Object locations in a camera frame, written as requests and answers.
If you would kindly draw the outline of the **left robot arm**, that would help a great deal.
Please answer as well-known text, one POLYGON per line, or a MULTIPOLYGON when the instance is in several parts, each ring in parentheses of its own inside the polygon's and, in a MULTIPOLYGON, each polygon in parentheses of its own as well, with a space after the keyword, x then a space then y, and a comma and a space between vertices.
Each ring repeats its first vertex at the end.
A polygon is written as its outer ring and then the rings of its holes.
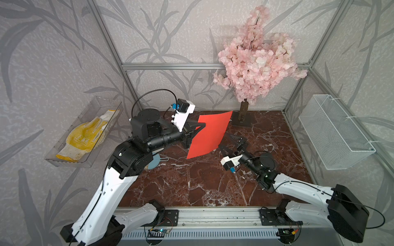
POLYGON ((124 215, 115 216, 120 201, 138 176, 166 147, 181 142, 189 148, 205 125, 188 122, 195 106, 185 101, 175 104, 171 122, 156 109, 140 111, 130 120, 132 137, 119 144, 108 160, 103 179, 81 217, 64 226, 60 235, 66 243, 79 246, 116 246, 123 234, 158 221, 165 208, 152 201, 124 215))

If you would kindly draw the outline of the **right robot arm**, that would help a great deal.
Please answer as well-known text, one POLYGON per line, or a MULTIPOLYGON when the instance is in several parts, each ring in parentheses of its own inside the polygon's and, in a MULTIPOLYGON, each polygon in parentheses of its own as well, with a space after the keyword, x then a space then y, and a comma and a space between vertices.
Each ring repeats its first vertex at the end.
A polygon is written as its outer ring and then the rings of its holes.
POLYGON ((224 134, 219 136, 218 145, 226 171, 236 173, 237 167, 245 167, 257 176, 258 185, 267 193, 289 195, 299 202, 283 199, 275 209, 259 210, 262 225, 298 226, 305 223, 318 224, 334 229, 343 238, 362 243, 367 229, 369 211, 345 186, 334 188, 313 185, 297 180, 275 169, 275 160, 270 153, 252 155, 247 151, 247 139, 229 134, 235 144, 232 150, 221 144, 224 134))

